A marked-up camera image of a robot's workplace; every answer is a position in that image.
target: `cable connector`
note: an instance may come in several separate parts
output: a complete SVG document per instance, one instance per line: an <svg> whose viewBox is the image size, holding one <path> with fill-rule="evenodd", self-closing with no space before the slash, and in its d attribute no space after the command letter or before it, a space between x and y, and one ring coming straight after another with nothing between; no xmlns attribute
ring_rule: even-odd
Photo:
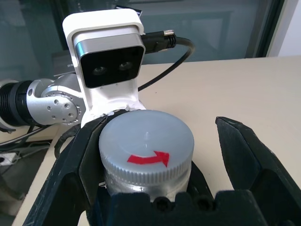
<svg viewBox="0 0 301 226"><path fill-rule="evenodd" d="M176 46L176 35L173 30L151 32L141 35L145 54L156 53Z"/></svg>

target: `screw hole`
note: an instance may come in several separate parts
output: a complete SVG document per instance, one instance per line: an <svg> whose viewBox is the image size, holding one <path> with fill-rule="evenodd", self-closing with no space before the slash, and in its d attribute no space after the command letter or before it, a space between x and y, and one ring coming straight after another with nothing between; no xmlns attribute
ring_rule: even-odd
<svg viewBox="0 0 301 226"><path fill-rule="evenodd" d="M201 211L213 211L214 209L213 201L206 195L196 197L195 203Z"/></svg>
<svg viewBox="0 0 301 226"><path fill-rule="evenodd" d="M166 197L158 197L154 200L153 205L161 212L169 212L172 210L172 204Z"/></svg>

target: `black cable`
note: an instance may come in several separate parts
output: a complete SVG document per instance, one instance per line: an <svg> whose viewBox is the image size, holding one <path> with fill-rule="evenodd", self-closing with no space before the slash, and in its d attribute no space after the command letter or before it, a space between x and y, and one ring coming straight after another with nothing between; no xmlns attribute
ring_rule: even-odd
<svg viewBox="0 0 301 226"><path fill-rule="evenodd" d="M34 126L30 126L29 129L28 129L28 131L27 131L27 134L31 133L31 132L33 131L33 129L34 129ZM23 139L22 139L19 143L17 143L17 144L14 144L14 145L11 145L11 146L6 145L4 148L0 148L0 153L1 153L1 152L8 152L8 151L11 151L11 150L16 149L16 148L18 148L18 147L21 147L22 145L25 144L25 142L27 141L27 139L28 139L28 138L26 137L26 138L23 138Z"/></svg>
<svg viewBox="0 0 301 226"><path fill-rule="evenodd" d="M174 69L176 69L181 63L183 63L195 50L193 43L189 39L176 37L176 44L182 45L182 46L187 46L189 49L177 62L175 62L173 65L171 65L165 71L163 71L160 75L158 75L154 79L150 80L149 82L145 83L144 85L140 86L138 88L138 91L144 90L145 88L151 86L155 82L159 81L160 79L162 79L163 77L168 75L170 72L172 72Z"/></svg>
<svg viewBox="0 0 301 226"><path fill-rule="evenodd" d="M55 158L57 159L60 156L61 147L65 143L65 141L73 137L77 134L77 132L80 129L80 124L77 124L75 126L72 126L70 129L68 129L66 132L64 132L61 137L58 139L57 143L55 144Z"/></svg>
<svg viewBox="0 0 301 226"><path fill-rule="evenodd" d="M42 127L42 128L38 128L38 129L36 129L36 130L34 130L34 131L28 133L28 134L22 135L22 136L20 136L20 137L17 137L17 138L15 138L15 139L12 139L12 140L9 140L9 141L6 141L6 142L2 142L2 143L0 143L0 147L6 146L6 145L9 145L9 144L13 144L13 143L18 142L18 141L20 141L20 140L22 140L22 139L31 137L32 135L35 135L36 133L39 133L39 132L41 132L41 131L47 129L49 126L45 126L45 127Z"/></svg>

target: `wall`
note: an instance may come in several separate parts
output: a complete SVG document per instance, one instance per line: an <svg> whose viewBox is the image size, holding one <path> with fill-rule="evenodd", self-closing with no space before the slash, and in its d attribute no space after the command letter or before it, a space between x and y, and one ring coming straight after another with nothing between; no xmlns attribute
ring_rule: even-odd
<svg viewBox="0 0 301 226"><path fill-rule="evenodd" d="M279 52L279 56L293 55L301 55L301 0L297 4Z"/></svg>
<svg viewBox="0 0 301 226"><path fill-rule="evenodd" d="M286 0L268 56L301 55L301 0Z"/></svg>

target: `robotic arm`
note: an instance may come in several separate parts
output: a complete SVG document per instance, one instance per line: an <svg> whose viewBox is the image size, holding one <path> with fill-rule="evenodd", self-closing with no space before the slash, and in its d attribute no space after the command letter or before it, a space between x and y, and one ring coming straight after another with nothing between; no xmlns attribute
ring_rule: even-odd
<svg viewBox="0 0 301 226"><path fill-rule="evenodd" d="M145 109L138 91L163 78L194 51L192 43L173 31L144 34L134 10L116 9L73 14L63 28L76 74L56 81L0 82L0 130L55 123L83 127L119 109ZM155 79L137 86L144 54L189 47L187 53Z"/></svg>

